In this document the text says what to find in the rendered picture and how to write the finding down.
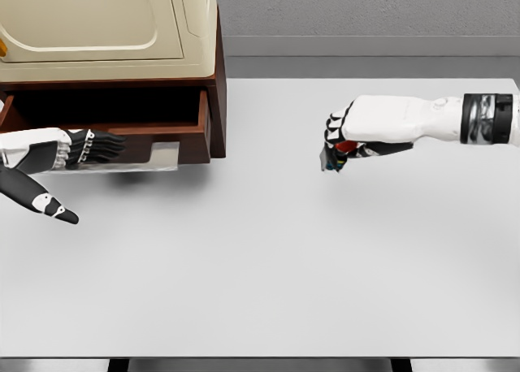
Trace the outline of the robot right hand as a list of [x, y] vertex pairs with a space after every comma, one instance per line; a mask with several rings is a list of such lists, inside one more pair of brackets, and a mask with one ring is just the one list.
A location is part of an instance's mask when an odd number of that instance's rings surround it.
[[417, 97], [361, 95], [330, 114], [324, 144], [356, 141], [357, 148], [348, 160], [410, 150], [421, 136], [421, 113], [426, 104]]

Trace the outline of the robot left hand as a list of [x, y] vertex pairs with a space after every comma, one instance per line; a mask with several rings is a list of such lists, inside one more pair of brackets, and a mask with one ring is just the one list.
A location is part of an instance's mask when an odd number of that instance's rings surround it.
[[77, 224], [79, 217], [32, 178], [33, 174], [107, 163], [125, 138], [90, 128], [37, 128], [0, 133], [0, 193], [34, 213]]

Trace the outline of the small multicoloured switch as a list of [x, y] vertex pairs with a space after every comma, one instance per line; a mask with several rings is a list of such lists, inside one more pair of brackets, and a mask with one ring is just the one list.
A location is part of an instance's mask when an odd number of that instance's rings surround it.
[[339, 172], [347, 162], [349, 154], [357, 147], [356, 141], [341, 141], [333, 145], [325, 143], [319, 155], [321, 170]]

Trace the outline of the brown drawer with silver handle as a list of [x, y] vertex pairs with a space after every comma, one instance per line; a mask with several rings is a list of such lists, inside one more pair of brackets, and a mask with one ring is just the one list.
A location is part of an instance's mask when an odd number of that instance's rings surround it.
[[91, 128], [125, 137], [114, 164], [150, 160], [154, 143], [176, 142], [178, 164], [210, 162], [211, 122], [201, 88], [51, 89], [12, 91], [0, 109], [0, 132]]

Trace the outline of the brown cabinet with cream top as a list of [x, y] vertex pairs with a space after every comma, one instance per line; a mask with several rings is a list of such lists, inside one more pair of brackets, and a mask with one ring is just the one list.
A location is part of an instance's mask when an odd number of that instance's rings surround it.
[[12, 91], [161, 87], [207, 92], [211, 159], [224, 158], [217, 0], [0, 0], [0, 101]]

